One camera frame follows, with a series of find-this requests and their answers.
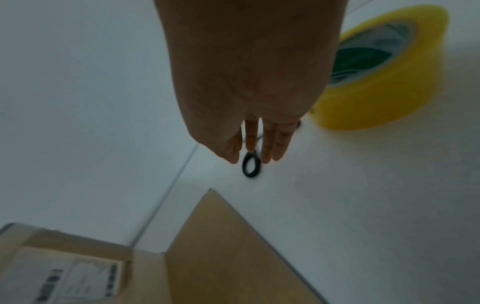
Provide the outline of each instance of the box flap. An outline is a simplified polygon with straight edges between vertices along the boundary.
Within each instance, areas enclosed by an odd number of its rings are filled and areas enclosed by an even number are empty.
[[[165,258],[172,304],[321,303],[212,190],[183,225]]]

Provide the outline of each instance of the finger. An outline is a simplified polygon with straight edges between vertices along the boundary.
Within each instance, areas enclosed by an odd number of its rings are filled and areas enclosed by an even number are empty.
[[[279,161],[287,151],[289,147],[290,140],[294,135],[295,129],[297,128],[298,123],[293,124],[281,124],[277,126],[275,134],[275,142],[271,150],[271,158],[274,161]]]
[[[257,137],[259,133],[259,119],[248,117],[245,119],[245,147],[247,151],[253,152],[257,147]]]
[[[235,139],[231,138],[228,142],[211,149],[217,156],[225,159],[229,163],[236,164],[240,158],[240,152]]]
[[[263,143],[261,145],[260,160],[264,164],[268,164],[272,158],[272,148],[275,143],[275,133],[277,124],[263,120]]]
[[[235,143],[235,146],[238,151],[242,149],[242,145],[244,143],[244,140],[242,137],[242,127],[240,127],[238,132],[233,136],[233,143]]]

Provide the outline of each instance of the white wall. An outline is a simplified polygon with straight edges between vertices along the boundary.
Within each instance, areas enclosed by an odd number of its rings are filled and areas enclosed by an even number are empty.
[[[0,2],[0,226],[129,243],[194,147],[152,0]]]

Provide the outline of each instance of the packing tape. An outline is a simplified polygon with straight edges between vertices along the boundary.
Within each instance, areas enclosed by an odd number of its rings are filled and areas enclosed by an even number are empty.
[[[310,110],[321,126],[355,130],[425,104],[442,79],[448,13],[419,5],[370,19],[340,37],[330,83]]]

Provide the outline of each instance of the hand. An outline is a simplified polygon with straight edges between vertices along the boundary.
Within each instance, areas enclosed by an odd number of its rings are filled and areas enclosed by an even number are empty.
[[[155,0],[178,105],[192,137],[231,163],[255,149],[285,154],[325,88],[346,0]]]

